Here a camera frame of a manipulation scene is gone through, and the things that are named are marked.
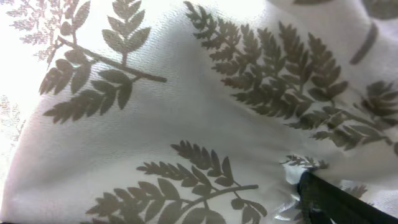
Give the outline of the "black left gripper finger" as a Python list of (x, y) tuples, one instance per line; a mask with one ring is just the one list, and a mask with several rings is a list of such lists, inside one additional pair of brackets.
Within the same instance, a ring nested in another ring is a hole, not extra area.
[(397, 218), (329, 184), (311, 172), (297, 186), (304, 224), (397, 224)]

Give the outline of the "white fern print dress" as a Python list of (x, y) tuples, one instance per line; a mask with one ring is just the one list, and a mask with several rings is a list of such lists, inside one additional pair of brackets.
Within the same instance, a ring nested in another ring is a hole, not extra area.
[(2, 223), (304, 223), (304, 172), (397, 218), (396, 1), (1, 5)]

